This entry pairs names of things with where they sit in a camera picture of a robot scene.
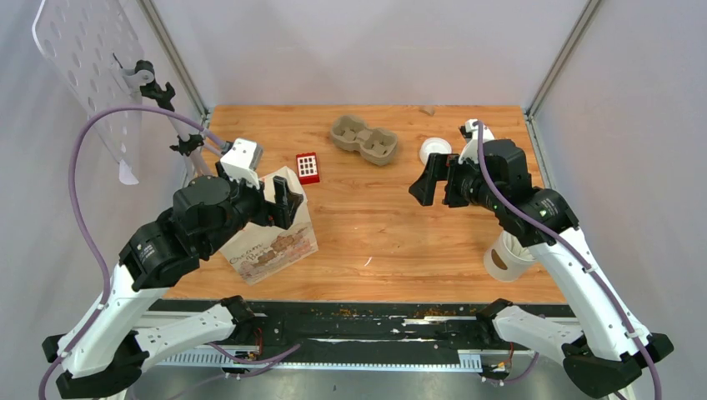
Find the white plastic cup lid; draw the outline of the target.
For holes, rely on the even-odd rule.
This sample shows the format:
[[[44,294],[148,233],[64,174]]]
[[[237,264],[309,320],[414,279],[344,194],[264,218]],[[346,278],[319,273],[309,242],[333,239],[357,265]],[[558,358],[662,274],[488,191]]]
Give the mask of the white plastic cup lid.
[[[425,139],[419,149],[420,162],[425,165],[429,155],[433,153],[451,154],[451,144],[441,137],[429,137]]]

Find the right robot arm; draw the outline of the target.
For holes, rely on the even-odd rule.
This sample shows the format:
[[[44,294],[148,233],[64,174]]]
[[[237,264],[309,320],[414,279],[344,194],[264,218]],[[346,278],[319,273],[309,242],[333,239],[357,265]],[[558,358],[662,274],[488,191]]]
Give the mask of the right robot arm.
[[[656,365],[673,352],[673,343],[651,332],[620,299],[571,207],[555,190],[533,184],[520,147],[495,139],[471,141],[461,154],[427,151],[424,170],[409,191],[429,206],[438,183],[445,185],[445,205],[492,212],[503,231],[544,266],[579,323],[565,328],[500,298],[477,313],[481,344],[517,343],[550,358],[592,398],[615,393],[648,370],[654,395],[661,398]]]

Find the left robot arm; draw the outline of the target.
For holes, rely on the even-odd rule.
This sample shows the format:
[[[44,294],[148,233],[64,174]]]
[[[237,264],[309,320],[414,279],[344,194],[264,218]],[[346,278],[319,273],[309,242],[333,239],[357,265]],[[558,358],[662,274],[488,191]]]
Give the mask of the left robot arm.
[[[129,239],[108,286],[81,322],[43,341],[46,359],[63,369],[56,380],[60,396],[106,398],[174,354],[228,338],[248,343],[256,324],[240,296],[166,326],[138,329],[136,323],[247,224],[292,226],[304,196],[290,190],[284,177],[275,177],[273,185],[273,201],[265,198],[262,183],[249,187],[224,177],[197,177],[177,190],[173,205]]]

